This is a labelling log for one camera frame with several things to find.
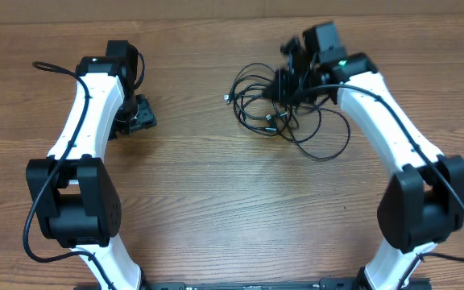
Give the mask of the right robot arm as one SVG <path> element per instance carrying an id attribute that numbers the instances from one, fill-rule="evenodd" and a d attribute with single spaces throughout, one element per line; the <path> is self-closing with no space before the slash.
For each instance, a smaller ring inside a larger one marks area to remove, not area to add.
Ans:
<path id="1" fill-rule="evenodd" d="M 354 278 L 324 279 L 323 289 L 429 289 L 411 280 L 421 260 L 464 223 L 464 160 L 445 156 L 399 107 L 363 52 L 348 54 L 334 23 L 310 27 L 282 45 L 288 65 L 263 96 L 284 105 L 321 95 L 348 114 L 383 161 L 389 184 L 377 209 L 383 240 Z"/>

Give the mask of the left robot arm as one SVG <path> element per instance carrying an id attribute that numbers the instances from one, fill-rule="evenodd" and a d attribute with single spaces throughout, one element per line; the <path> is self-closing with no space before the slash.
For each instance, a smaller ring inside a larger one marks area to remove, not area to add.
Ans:
<path id="1" fill-rule="evenodd" d="M 38 263 L 78 256 L 97 289 L 148 289 L 119 236 L 121 201 L 104 164 L 109 141 L 156 125 L 148 100 L 135 92 L 144 79 L 143 55 L 126 40 L 111 40 L 104 56 L 85 56 L 73 71 L 32 65 L 73 77 L 76 96 L 47 156 L 27 164 L 32 206 L 23 228 L 25 253 Z"/>

